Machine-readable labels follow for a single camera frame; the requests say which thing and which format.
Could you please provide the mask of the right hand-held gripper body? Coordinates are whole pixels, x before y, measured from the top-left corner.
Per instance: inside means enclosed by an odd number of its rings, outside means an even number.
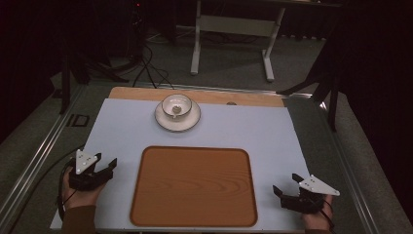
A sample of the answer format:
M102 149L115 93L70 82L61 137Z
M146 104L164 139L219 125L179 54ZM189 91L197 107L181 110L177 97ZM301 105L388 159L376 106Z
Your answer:
M326 195L340 196L339 190L331 187L314 175L304 178L302 182L297 184L299 187L297 196L283 194L280 197L282 208L300 214L316 214L323 209Z

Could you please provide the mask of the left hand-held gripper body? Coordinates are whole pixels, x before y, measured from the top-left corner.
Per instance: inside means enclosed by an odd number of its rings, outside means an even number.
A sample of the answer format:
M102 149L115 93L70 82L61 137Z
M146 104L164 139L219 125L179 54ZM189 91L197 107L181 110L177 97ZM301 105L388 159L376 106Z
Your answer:
M96 172L94 155L81 149L76 151L75 159L71 161L74 169L69 175L69 186L78 191L92 191L113 178L113 171L105 171L105 168Z

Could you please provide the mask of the person's left hand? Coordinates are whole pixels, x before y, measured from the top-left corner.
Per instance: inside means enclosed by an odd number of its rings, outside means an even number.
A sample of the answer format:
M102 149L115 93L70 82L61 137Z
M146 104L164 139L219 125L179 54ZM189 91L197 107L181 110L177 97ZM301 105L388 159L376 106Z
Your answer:
M61 196L65 209L68 211L77 207L95 206L105 184L100 185L92 191L78 191L69 186L69 175L71 171L72 167L69 167L65 170L63 176Z

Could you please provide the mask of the person's right hand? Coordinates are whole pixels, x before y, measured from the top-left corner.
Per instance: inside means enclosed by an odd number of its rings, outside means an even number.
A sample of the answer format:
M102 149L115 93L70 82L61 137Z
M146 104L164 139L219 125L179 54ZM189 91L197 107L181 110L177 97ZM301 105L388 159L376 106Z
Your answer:
M333 197L331 195L325 196L322 212L301 215L305 229L322 229L330 231L331 226L329 221L332 219L332 199Z

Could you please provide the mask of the light blue table mat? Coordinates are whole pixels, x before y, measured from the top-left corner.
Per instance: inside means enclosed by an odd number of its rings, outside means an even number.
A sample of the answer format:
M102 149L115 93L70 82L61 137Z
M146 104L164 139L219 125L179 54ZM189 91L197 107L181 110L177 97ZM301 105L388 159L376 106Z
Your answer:
M250 159L258 211L255 225L242 232L281 233L302 229L300 214L283 209L274 195L298 192L292 174L309 175L289 112L284 107L201 105L193 128L173 133L158 125L156 101L108 98L100 108L85 151L102 158L101 170L118 160L97 202L94 223L101 231L137 231L130 222L132 194L142 151L151 145L240 148Z

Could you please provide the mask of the white saucer with dark rim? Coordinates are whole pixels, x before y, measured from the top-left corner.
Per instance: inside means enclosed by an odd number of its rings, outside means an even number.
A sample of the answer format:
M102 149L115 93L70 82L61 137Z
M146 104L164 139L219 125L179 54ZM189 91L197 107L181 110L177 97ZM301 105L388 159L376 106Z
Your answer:
M179 120L172 120L166 116L161 107L162 101L155 109L155 119L164 129L171 132L184 132L198 124L201 119L201 108L192 100L192 109L186 117Z

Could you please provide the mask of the black metal stand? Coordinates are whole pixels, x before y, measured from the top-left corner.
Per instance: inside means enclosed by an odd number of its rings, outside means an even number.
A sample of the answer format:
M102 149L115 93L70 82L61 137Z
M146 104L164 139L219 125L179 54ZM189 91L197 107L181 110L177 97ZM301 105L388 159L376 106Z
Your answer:
M291 88L278 91L279 95L291 96L293 93L306 87L318 84L311 96L311 100L321 104L327 97L330 97L327 123L333 132L336 131L335 116L340 83L337 65L339 64L338 59L341 58L340 55L336 54L335 48L336 37L330 35L319 52L306 79Z
M127 82L126 79L81 53L68 39L61 37L59 41L61 45L61 87L56 91L56 95L61 99L60 114L68 110L71 102L71 76L74 76L79 84L87 85L91 80L88 67L112 81Z

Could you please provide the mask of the brown wooden tray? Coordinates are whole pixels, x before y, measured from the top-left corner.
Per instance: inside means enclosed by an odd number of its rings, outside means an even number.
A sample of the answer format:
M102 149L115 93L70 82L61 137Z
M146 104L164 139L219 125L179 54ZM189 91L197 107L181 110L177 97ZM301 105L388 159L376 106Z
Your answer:
M249 155L239 148L149 146L130 220L141 227L251 227L258 219Z

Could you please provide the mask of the white bowl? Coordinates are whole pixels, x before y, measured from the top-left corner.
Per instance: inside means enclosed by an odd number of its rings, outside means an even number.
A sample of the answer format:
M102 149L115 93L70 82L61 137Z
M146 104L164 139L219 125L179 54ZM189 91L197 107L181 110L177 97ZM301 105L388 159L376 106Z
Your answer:
M172 112L174 106L180 106L181 111L178 114ZM192 100L182 94L174 94L165 97L161 103L162 110L166 116L172 120L179 120L186 117L192 109Z

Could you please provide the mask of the aluminium rail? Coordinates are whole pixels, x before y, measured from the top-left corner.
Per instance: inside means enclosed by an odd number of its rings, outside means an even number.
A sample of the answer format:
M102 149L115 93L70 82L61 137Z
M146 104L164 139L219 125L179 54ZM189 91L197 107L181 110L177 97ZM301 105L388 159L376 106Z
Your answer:
M357 176L353 171L348 155L343 148L343 144L336 132L330 127L328 117L330 107L323 101L316 104L325 133L328 135L331 144L336 152L337 165L340 168L340 176L344 180L347 189L347 197L352 201L357 211L358 219L363 227L364 234L380 234L373 213L367 204L366 197L358 183Z
M62 114L60 100L47 99L0 144L0 232L12 222L86 88L79 85L73 90Z

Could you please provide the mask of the white metal table frame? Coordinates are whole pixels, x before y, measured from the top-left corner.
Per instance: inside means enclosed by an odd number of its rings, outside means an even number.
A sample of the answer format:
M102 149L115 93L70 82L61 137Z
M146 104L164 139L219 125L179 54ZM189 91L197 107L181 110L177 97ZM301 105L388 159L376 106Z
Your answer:
M285 8L280 8L274 21L262 19L241 19L221 16L210 16L202 14L202 0L197 0L195 18L195 45L192 55L190 73L199 73L199 63L201 55L201 32L218 32L229 34L241 34L249 36L268 37L269 44L265 50L261 51L266 79L268 82L275 80L271 53L275 45Z

